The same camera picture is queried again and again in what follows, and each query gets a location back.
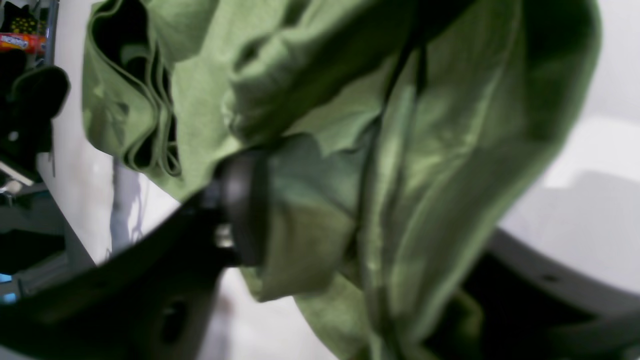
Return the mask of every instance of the green garment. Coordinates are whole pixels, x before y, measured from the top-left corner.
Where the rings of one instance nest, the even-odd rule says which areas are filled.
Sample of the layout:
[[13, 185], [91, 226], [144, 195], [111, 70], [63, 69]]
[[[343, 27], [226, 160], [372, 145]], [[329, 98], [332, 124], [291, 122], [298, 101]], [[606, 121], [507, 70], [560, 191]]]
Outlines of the green garment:
[[88, 34], [89, 141], [176, 199], [276, 144], [244, 276], [344, 360], [478, 358], [458, 286], [561, 148], [600, 39], [595, 0], [109, 0]]

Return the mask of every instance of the black plastic part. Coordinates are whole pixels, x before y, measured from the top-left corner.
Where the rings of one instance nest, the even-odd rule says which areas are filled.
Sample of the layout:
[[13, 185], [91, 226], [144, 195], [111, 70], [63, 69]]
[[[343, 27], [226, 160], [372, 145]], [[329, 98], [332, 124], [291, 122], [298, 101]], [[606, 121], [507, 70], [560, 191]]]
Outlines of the black plastic part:
[[201, 203], [104, 266], [0, 307], [0, 343], [43, 360], [195, 358], [218, 277], [237, 265], [213, 244], [220, 214]]
[[30, 231], [0, 234], [0, 274], [13, 275], [65, 250], [65, 238]]
[[640, 297], [498, 230], [464, 288], [483, 308], [491, 360], [621, 360], [640, 347]]
[[261, 265], [269, 234], [268, 151], [252, 149], [227, 159], [216, 178], [220, 205], [242, 264]]

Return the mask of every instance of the black object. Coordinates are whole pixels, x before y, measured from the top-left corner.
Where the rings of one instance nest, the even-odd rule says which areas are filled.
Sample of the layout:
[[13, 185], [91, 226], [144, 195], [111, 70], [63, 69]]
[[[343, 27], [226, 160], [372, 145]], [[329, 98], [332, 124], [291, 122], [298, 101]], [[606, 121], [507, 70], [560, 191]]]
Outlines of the black object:
[[63, 236], [21, 230], [0, 234], [0, 274], [13, 275], [63, 250]]
[[[0, 344], [43, 360], [194, 359], [222, 270], [264, 260], [267, 160], [255, 149], [229, 158], [205, 189], [128, 251], [0, 307]], [[219, 248], [216, 230], [228, 223], [236, 246]], [[503, 231], [464, 288], [485, 311], [483, 359], [640, 355], [638, 296], [554, 263]]]
[[0, 33], [32, 34], [38, 33], [38, 19], [29, 11], [29, 6], [22, 8], [6, 2], [4, 4], [4, 21]]
[[[219, 249], [214, 241], [217, 227], [227, 221], [220, 190], [230, 188], [227, 182], [247, 190], [263, 186], [255, 169], [264, 166], [266, 154], [253, 150], [234, 159], [244, 166], [221, 168], [217, 179], [128, 251], [65, 284], [0, 307], [0, 343], [37, 359], [193, 359], [218, 277], [239, 264], [234, 249]], [[264, 202], [247, 200], [266, 209]], [[245, 214], [239, 218], [249, 222], [233, 223], [251, 228], [267, 217]], [[254, 234], [243, 247], [253, 241], [264, 238]], [[261, 262], [259, 252], [252, 256]]]
[[51, 150], [51, 119], [69, 87], [67, 74], [55, 66], [25, 72], [13, 82], [0, 106], [0, 170], [27, 185], [40, 179], [36, 154]]
[[639, 295], [578, 274], [502, 230], [464, 288], [484, 311], [486, 359], [640, 357]]
[[6, 96], [13, 82], [22, 75], [27, 66], [27, 54], [18, 49], [0, 53], [0, 106], [5, 106]]

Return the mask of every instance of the metal rack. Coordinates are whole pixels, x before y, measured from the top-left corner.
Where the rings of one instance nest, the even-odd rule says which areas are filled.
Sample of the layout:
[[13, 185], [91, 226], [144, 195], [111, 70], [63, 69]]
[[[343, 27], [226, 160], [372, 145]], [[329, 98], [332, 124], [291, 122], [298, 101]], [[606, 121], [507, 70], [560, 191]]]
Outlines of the metal rack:
[[38, 24], [38, 34], [47, 38], [44, 53], [36, 55], [36, 66], [53, 65], [59, 7], [60, 0], [38, 0], [33, 7], [33, 16], [46, 23], [45, 26]]

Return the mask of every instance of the green cloth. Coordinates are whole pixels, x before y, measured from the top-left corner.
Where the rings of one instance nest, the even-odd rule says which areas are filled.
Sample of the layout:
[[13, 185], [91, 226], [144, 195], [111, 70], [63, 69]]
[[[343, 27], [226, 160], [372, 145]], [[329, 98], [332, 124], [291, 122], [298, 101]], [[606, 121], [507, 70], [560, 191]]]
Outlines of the green cloth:
[[600, 40], [595, 0], [109, 0], [88, 34], [89, 141], [176, 199], [276, 144], [244, 276], [345, 360], [478, 357], [458, 286], [561, 148]]

